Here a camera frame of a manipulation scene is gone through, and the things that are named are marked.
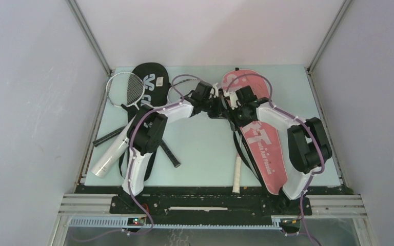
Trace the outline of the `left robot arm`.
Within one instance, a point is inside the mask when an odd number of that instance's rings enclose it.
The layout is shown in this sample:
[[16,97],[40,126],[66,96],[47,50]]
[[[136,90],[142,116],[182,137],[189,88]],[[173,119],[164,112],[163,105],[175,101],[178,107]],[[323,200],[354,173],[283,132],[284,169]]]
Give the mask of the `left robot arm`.
[[223,89],[217,84],[205,81],[197,84],[190,96],[161,107],[143,106],[130,125],[129,162],[123,190],[128,194],[122,200],[122,207],[128,213],[141,209],[142,200],[136,196],[144,189],[144,178],[152,154],[158,149],[168,124],[191,118],[199,113],[213,110],[220,101]]

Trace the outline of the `pink sport racket bag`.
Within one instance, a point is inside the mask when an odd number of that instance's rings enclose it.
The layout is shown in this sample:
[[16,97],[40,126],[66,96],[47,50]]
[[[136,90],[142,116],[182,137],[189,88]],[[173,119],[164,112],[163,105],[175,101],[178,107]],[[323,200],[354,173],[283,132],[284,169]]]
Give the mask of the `pink sport racket bag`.
[[[250,86],[258,99],[271,98],[267,82],[257,74],[250,69],[235,68],[223,76],[222,88],[224,91],[234,92]],[[287,174],[277,129],[268,123],[254,121],[241,127],[240,132],[244,148],[248,151],[250,169],[269,194],[279,195],[287,181]]]

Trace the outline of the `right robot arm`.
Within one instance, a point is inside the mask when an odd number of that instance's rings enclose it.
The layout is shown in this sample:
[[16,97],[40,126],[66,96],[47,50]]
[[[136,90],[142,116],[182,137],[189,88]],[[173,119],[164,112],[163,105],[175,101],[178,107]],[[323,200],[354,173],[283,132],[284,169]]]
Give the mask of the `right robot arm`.
[[313,177],[324,172],[326,161],[332,157],[322,121],[294,116],[267,97],[257,98],[249,86],[223,95],[234,126],[245,127],[261,121],[286,132],[289,155],[286,163],[292,167],[286,172],[284,196],[279,198],[278,208],[284,214],[293,213],[299,206],[297,199],[306,193]]

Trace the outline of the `white shuttlecock tube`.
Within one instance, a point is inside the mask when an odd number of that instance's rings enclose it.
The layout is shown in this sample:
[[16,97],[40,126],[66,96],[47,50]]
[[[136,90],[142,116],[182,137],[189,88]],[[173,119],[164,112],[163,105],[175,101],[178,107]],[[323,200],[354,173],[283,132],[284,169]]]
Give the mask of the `white shuttlecock tube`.
[[93,173],[95,176],[99,178],[104,178],[111,169],[112,165],[129,147],[130,140],[127,134],[133,121],[134,119],[132,119],[130,123],[125,125],[124,127],[120,127],[94,142],[95,146],[99,146],[100,144],[116,136],[116,139],[114,140],[112,145],[107,149],[107,151],[102,155],[102,157],[97,161],[97,163],[90,169],[90,172]]

